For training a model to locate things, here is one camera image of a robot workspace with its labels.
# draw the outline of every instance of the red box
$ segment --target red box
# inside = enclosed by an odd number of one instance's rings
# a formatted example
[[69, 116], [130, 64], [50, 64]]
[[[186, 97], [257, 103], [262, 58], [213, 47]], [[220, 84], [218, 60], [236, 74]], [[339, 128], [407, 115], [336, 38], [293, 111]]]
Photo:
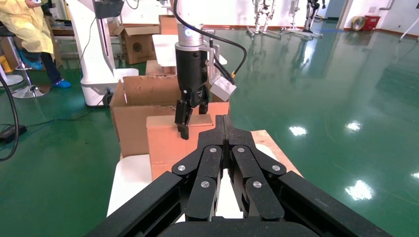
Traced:
[[380, 16], [365, 16], [365, 26], [362, 28], [362, 30], [363, 31], [375, 30], [380, 18], [381, 18]]

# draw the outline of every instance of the person's leg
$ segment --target person's leg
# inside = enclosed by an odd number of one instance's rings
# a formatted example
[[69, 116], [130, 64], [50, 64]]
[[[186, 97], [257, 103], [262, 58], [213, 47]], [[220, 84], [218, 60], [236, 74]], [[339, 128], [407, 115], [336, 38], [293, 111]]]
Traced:
[[31, 53], [25, 48], [18, 49], [17, 51], [26, 67], [33, 68], [35, 70], [42, 69], [42, 63], [40, 62], [41, 53]]
[[38, 62], [41, 58], [41, 53], [30, 53], [25, 48], [22, 48], [22, 53], [31, 62]]
[[52, 60], [51, 54], [43, 52], [41, 54], [41, 60], [45, 66], [46, 74], [52, 85], [61, 88], [70, 87], [71, 84], [61, 78], [61, 73], [57, 69], [57, 65]]
[[41, 53], [41, 60], [45, 66], [46, 74], [52, 84], [55, 84], [61, 80], [61, 73], [58, 71], [55, 62], [52, 60], [51, 54]]

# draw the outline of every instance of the blue jeans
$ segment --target blue jeans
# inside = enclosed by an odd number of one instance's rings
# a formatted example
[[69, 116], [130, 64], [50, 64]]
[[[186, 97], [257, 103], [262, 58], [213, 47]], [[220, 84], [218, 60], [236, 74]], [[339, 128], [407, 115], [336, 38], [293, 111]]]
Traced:
[[37, 62], [40, 59], [43, 62], [43, 65], [45, 66], [46, 69], [46, 74], [48, 75], [49, 80], [51, 81], [52, 84], [55, 84], [57, 82], [59, 82], [62, 78], [61, 78], [61, 73], [58, 71], [57, 69], [57, 65], [55, 64], [55, 62], [52, 60], [51, 54], [49, 53], [30, 53], [28, 51], [26, 51], [26, 49], [22, 49], [23, 55], [32, 62]]

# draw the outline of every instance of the wheel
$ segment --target wheel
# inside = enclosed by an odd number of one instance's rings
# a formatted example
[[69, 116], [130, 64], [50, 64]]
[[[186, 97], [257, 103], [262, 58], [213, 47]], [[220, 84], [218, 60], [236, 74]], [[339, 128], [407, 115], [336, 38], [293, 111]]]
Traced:
[[103, 96], [102, 102], [103, 102], [103, 106], [105, 107], [109, 107], [111, 105], [111, 100], [112, 97], [114, 96], [113, 93], [108, 92]]

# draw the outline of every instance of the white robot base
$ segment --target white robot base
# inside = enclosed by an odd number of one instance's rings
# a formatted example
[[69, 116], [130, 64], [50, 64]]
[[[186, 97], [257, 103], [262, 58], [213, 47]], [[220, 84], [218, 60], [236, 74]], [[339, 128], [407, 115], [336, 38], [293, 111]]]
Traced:
[[95, 80], [93, 83], [89, 83], [88, 80], [83, 78], [81, 85], [87, 106], [109, 106], [106, 98], [109, 98], [110, 93], [115, 92], [118, 81], [124, 82], [123, 77], [127, 76], [138, 76], [138, 69], [115, 69], [115, 79], [111, 81], [100, 82]]

